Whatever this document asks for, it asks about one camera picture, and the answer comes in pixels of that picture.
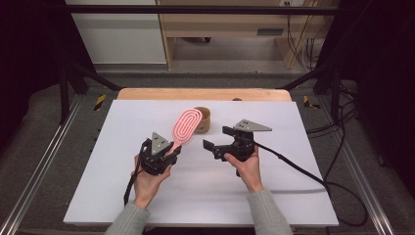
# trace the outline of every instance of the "person's left hand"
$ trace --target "person's left hand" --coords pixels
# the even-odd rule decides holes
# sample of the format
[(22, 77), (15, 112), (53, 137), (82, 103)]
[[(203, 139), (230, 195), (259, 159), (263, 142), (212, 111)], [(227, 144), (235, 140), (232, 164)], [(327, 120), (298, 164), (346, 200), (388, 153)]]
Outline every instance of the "person's left hand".
[[(139, 157), (135, 156), (135, 165), (139, 161)], [(159, 191), (161, 183), (170, 176), (171, 165), (169, 165), (163, 174), (152, 175), (146, 171), (141, 171), (134, 182), (135, 199), (134, 204), (141, 208), (146, 209), (147, 206), (152, 202), (153, 198)]]

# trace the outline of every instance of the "hand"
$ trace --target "hand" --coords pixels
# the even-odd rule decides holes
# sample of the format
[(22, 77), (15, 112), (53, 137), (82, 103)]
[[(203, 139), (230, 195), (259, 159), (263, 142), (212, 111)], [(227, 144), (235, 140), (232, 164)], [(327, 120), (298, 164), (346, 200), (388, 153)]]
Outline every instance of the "hand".
[(225, 154), (224, 157), (232, 166), (238, 169), (242, 180), (250, 192), (253, 193), (263, 190), (259, 172), (258, 147), (256, 145), (254, 146), (254, 152), (244, 162), (240, 162), (231, 154)]
[[(137, 165), (139, 161), (139, 157), (136, 156), (134, 158), (135, 165)], [(153, 198), (156, 196), (157, 192), (159, 191), (161, 183), (170, 176), (171, 165), (169, 165), (163, 174), (160, 175), (152, 175), (147, 173), (146, 171), (141, 171), (137, 175), (137, 179), (134, 182), (134, 190), (135, 190), (135, 200), (134, 204), (141, 208), (146, 209), (147, 206), (152, 202)]]

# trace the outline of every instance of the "white wall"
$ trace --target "white wall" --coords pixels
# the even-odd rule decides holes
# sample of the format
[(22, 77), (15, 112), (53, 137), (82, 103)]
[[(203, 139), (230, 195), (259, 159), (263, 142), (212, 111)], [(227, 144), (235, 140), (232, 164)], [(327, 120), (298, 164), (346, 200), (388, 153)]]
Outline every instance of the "white wall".
[[(154, 0), (66, 0), (67, 4), (156, 5)], [(94, 64), (166, 64), (155, 14), (72, 14)]]

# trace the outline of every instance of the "gray sleeve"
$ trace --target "gray sleeve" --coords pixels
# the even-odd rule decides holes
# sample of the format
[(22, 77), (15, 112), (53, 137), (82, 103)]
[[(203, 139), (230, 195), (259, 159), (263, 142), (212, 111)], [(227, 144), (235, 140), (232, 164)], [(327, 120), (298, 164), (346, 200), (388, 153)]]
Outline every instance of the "gray sleeve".
[(250, 193), (248, 202), (253, 215), (256, 235), (293, 234), (290, 225), (281, 214), (268, 189)]
[(105, 234), (142, 234), (149, 216), (150, 213), (148, 211), (142, 210), (130, 202), (107, 229)]

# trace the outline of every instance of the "white tabletop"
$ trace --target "white tabletop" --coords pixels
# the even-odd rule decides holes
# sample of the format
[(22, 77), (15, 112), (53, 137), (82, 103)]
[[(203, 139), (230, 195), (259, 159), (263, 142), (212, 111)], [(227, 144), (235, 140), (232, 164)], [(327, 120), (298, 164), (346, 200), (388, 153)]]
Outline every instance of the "white tabletop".
[[(199, 106), (210, 109), (210, 131), (195, 134), (182, 147), (170, 177), (149, 206), (149, 225), (253, 225), (248, 190), (235, 175), (235, 168), (215, 160), (202, 144), (203, 139), (215, 145), (232, 143), (231, 136), (221, 133), (222, 126), (232, 127), (243, 118), (272, 128), (270, 132), (255, 132), (256, 142), (321, 178), (294, 102), (115, 100), (64, 222), (113, 222), (123, 209), (122, 197), (134, 169), (134, 156), (143, 141), (154, 131), (172, 141), (171, 129), (180, 114)], [(291, 225), (339, 225), (323, 186), (265, 150), (260, 149), (259, 156), (263, 184)]]

